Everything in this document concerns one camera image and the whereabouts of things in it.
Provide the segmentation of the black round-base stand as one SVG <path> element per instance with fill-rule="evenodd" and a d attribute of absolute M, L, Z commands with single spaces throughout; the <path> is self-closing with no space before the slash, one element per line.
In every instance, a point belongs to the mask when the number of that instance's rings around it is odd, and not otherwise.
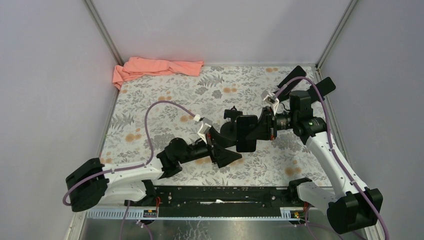
<path fill-rule="evenodd" d="M 236 143 L 237 118 L 242 115 L 243 112 L 237 110 L 235 105 L 230 109 L 224 110 L 223 119 L 225 120 L 225 123 L 223 123 L 220 128 L 220 134 L 232 144 Z"/>

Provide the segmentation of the black phone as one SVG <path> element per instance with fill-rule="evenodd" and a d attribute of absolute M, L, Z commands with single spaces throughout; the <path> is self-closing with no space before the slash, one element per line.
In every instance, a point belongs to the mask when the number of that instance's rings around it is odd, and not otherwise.
<path fill-rule="evenodd" d="M 236 119 L 236 151 L 238 153 L 252 153 L 256 151 L 257 140 L 249 137 L 256 128 L 258 117 L 256 115 L 241 115 Z"/>
<path fill-rule="evenodd" d="M 330 94 L 336 89 L 336 85 L 334 84 L 333 80 L 330 77 L 324 78 L 323 80 L 318 82 L 315 86 L 318 89 L 323 101 L 325 100 L 325 96 L 327 96 L 328 94 Z M 312 104 L 320 101 L 319 96 L 312 85 L 309 87 L 307 92 L 311 98 Z"/>

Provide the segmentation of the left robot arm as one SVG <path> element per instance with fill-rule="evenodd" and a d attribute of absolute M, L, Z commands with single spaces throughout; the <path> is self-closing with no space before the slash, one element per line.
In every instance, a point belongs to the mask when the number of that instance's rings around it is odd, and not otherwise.
<path fill-rule="evenodd" d="M 99 204 L 118 204 L 124 201 L 152 204 L 156 193 L 153 181 L 167 179 L 182 171 L 182 164 L 209 157 L 218 168 L 242 158 L 216 141 L 215 129 L 188 144 L 174 138 L 157 155 L 146 162 L 106 164 L 91 158 L 66 177 L 67 192 L 64 205 L 75 213 L 86 211 Z"/>

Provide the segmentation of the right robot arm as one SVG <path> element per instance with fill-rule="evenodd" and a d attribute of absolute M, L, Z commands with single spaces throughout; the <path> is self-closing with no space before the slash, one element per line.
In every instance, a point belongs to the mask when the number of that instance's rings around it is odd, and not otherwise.
<path fill-rule="evenodd" d="M 265 129 L 273 139 L 280 130 L 292 130 L 306 148 L 316 157 L 331 182 L 333 193 L 323 190 L 312 181 L 302 179 L 287 191 L 287 201 L 293 206 L 307 202 L 322 211 L 330 226 L 338 234 L 354 232 L 380 223 L 384 225 L 380 210 L 383 195 L 370 189 L 355 173 L 334 143 L 330 126 L 312 110 L 312 96 L 308 91 L 295 90 L 289 94 L 290 110 L 277 113 L 280 101 L 277 93 L 264 91 L 264 110 L 271 115 L 270 126 Z"/>

